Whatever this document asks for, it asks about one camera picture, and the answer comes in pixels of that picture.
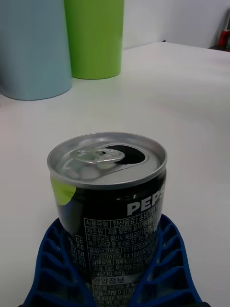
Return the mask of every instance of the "green container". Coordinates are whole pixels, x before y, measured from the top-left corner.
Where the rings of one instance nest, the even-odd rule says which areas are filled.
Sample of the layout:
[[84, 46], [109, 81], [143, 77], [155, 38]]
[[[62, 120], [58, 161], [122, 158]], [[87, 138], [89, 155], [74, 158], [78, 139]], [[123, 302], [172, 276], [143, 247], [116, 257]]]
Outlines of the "green container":
[[104, 79], [121, 71], [124, 0], [65, 0], [72, 76]]

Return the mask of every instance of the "can rim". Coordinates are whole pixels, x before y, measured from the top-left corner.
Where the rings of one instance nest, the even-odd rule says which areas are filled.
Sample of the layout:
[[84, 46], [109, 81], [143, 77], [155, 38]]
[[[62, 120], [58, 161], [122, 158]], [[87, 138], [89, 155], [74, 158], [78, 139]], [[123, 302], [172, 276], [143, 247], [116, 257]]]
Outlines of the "can rim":
[[72, 185], [74, 187], [78, 187], [78, 188], [81, 188], [81, 189], [89, 189], [89, 190], [116, 190], [116, 189], [130, 188], [130, 187], [134, 187], [134, 186], [140, 185], [142, 183], [148, 182], [151, 179], [154, 179], [156, 176], [158, 176], [166, 168], [168, 156], [167, 156], [167, 152], [166, 152], [165, 148], [160, 143], [158, 143], [157, 141], [155, 141], [155, 140], [153, 140], [151, 138], [148, 138], [146, 136], [143, 136], [143, 135], [140, 135], [140, 134], [134, 134], [134, 133], [113, 131], [113, 132], [88, 133], [88, 134], [81, 135], [81, 137], [88, 137], [88, 136], [93, 136], [93, 135], [97, 135], [97, 134], [108, 134], [108, 133], [121, 133], [121, 134], [126, 134], [126, 135], [129, 135], [129, 136], [141, 137], [141, 138], [144, 138], [144, 139], [149, 140], [151, 142], [154, 142], [156, 145], [158, 145], [164, 151], [165, 158], [164, 158], [163, 162], [161, 163], [161, 165], [156, 170], [154, 170], [148, 176], [140, 177], [140, 178], [138, 178], [136, 180], [130, 180], [130, 181], [124, 181], [124, 182], [119, 182], [119, 183], [113, 183], [111, 185], [99, 185], [99, 184], [98, 185], [92, 185], [92, 184], [87, 184], [87, 183], [85, 183], [83, 181], [82, 182], [81, 181], [77, 181], [76, 182], [74, 179], [66, 178], [66, 177], [60, 175], [50, 165], [50, 158], [51, 158], [53, 152], [59, 146], [61, 146], [61, 145], [65, 144], [65, 143], [67, 143], [67, 142], [77, 138], [77, 137], [74, 137], [74, 138], [70, 138], [70, 139], [60, 143], [59, 145], [57, 145], [49, 153], [48, 158], [47, 158], [47, 165], [48, 165], [48, 168], [49, 168], [49, 171], [50, 171], [50, 175], [53, 178], [55, 178], [56, 180], [58, 180], [58, 181], [60, 181], [62, 183], [65, 183], [65, 184], [68, 184], [68, 185]]

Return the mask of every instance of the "white table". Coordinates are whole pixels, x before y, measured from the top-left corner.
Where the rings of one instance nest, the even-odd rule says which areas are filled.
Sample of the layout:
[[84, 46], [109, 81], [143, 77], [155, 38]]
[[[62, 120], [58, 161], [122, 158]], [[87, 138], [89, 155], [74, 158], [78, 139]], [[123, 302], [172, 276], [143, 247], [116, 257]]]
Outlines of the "white table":
[[124, 51], [120, 76], [73, 80], [43, 101], [0, 96], [0, 305], [28, 294], [40, 242], [57, 212], [46, 166], [59, 143], [127, 131], [168, 151], [163, 212], [178, 226], [195, 286], [230, 301], [230, 54], [167, 43]]

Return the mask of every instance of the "soda can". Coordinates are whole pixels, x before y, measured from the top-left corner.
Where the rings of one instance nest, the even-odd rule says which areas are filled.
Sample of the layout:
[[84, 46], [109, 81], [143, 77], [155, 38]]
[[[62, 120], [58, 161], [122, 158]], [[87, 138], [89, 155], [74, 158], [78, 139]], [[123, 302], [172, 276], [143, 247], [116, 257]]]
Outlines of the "soda can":
[[98, 307], [127, 307], [157, 249], [165, 149], [102, 132], [60, 144], [47, 162], [72, 263]]

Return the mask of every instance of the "light blue cylinder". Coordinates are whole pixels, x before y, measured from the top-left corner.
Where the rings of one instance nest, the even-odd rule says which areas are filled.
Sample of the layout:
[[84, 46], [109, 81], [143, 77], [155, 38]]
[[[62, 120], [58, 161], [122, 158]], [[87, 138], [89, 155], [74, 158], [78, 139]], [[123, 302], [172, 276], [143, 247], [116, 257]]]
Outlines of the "light blue cylinder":
[[71, 88], [63, 0], [0, 1], [0, 91], [37, 100]]

